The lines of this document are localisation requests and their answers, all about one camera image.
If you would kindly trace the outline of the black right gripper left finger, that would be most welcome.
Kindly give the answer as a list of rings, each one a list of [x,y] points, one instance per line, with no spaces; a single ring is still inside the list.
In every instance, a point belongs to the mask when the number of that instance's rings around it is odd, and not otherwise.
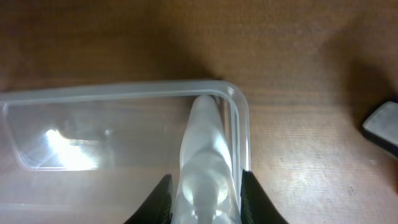
[[[124,224],[170,224],[172,187],[172,175],[164,175],[141,206]]]

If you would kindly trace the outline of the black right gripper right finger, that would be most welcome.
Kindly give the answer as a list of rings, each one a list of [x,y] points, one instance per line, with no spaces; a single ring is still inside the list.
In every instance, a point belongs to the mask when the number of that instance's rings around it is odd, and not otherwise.
[[[244,170],[241,184],[242,224],[288,224],[277,211],[251,171]]]

